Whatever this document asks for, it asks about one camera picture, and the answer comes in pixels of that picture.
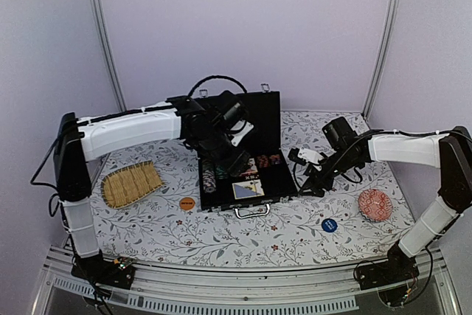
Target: blue coaster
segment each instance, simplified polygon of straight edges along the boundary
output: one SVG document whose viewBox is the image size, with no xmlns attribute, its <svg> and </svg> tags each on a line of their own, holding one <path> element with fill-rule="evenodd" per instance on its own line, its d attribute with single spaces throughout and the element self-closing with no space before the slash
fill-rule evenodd
<svg viewBox="0 0 472 315">
<path fill-rule="evenodd" d="M 322 228 L 326 232 L 335 232 L 338 229 L 338 224 L 333 219 L 324 219 L 322 221 Z"/>
</svg>

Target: white wall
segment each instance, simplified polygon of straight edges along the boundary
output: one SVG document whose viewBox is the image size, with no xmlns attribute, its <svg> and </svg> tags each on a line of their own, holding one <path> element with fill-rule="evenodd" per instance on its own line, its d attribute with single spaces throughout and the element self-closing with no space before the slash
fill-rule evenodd
<svg viewBox="0 0 472 315">
<path fill-rule="evenodd" d="M 103 0 L 129 107 L 202 77 L 270 83 L 283 108 L 361 111 L 388 0 Z M 222 84 L 205 85 L 218 94 Z"/>
<path fill-rule="evenodd" d="M 29 180 L 61 116 L 116 111 L 89 0 L 0 0 L 0 314 L 24 315 L 51 243 L 51 190 Z M 54 181 L 52 165 L 42 181 Z"/>
<path fill-rule="evenodd" d="M 400 0 L 372 127 L 472 131 L 472 0 Z M 439 173 L 395 165 L 413 212 L 435 198 Z M 440 241 L 464 314 L 472 314 L 472 213 Z"/>
</svg>

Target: metal frame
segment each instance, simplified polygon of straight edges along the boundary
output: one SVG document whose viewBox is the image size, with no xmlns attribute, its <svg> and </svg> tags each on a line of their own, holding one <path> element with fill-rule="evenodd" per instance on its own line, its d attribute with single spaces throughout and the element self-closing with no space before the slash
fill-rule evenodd
<svg viewBox="0 0 472 315">
<path fill-rule="evenodd" d="M 375 97 L 377 96 L 378 87 L 381 82 L 382 72 L 386 62 L 386 56 L 389 49 L 390 38 L 392 37 L 393 25 L 395 23 L 395 17 L 397 15 L 398 3 L 400 0 L 389 0 L 389 7 L 386 14 L 385 25 L 383 27 L 383 35 L 381 46 L 378 51 L 377 61 L 375 62 L 374 74 L 370 82 L 369 91 L 367 93 L 366 102 L 362 109 L 362 116 L 366 120 L 369 119 L 372 113 L 372 108 L 375 103 Z"/>
<path fill-rule="evenodd" d="M 102 45 L 103 55 L 105 56 L 106 69 L 111 81 L 111 88 L 120 111 L 126 111 L 125 97 L 123 95 L 121 85 L 119 84 L 117 68 L 111 54 L 111 46 L 108 40 L 108 34 L 105 26 L 105 18 L 103 16 L 102 2 L 100 0 L 90 0 L 91 8 L 95 17 L 95 24 Z"/>
<path fill-rule="evenodd" d="M 460 315 L 456 294 L 439 249 L 433 251 L 434 279 L 446 315 Z M 381 257 L 370 260 L 383 260 Z M 113 290 L 111 304 L 159 314 L 337 314 L 357 308 L 361 291 L 353 279 L 358 261 L 323 266 L 227 269 L 138 261 L 130 291 Z M 429 256 L 417 256 L 420 279 L 428 276 Z M 72 251 L 51 247 L 41 271 L 31 314 L 43 315 L 52 287 L 91 297 L 90 285 L 70 275 Z M 378 290 L 394 288 L 388 285 Z"/>
</svg>

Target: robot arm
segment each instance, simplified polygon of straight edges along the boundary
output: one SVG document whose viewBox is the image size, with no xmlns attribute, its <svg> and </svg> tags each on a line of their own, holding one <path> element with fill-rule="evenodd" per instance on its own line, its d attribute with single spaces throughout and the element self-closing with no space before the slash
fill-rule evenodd
<svg viewBox="0 0 472 315">
<path fill-rule="evenodd" d="M 374 288 L 418 275 L 414 257 L 433 240 L 444 235 L 472 203 L 472 144 L 467 129 L 435 134 L 402 135 L 397 131 L 368 131 L 357 135 L 340 117 L 323 127 L 331 147 L 326 156 L 312 150 L 292 149 L 289 158 L 308 163 L 301 191 L 323 196 L 333 180 L 369 162 L 409 162 L 441 169 L 441 188 L 416 224 L 387 253 L 385 265 L 356 268 L 361 287 Z"/>
<path fill-rule="evenodd" d="M 244 171 L 249 153 L 243 146 L 254 126 L 235 95 L 224 91 L 219 98 L 218 107 L 203 108 L 182 96 L 104 117 L 63 116 L 53 159 L 63 222 L 76 254 L 74 275 L 122 288 L 129 288 L 133 279 L 127 261 L 114 265 L 103 260 L 91 214 L 86 162 L 132 145 L 182 139 L 186 147 L 218 162 L 230 175 Z"/>
</svg>

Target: wicker mat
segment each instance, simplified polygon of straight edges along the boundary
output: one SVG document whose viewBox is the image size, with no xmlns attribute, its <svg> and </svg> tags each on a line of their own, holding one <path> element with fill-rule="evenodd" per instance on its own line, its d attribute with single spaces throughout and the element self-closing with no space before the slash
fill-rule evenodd
<svg viewBox="0 0 472 315">
<path fill-rule="evenodd" d="M 107 206 L 118 209 L 144 198 L 162 185 L 153 162 L 140 162 L 107 175 L 102 181 L 102 196 Z"/>
</svg>

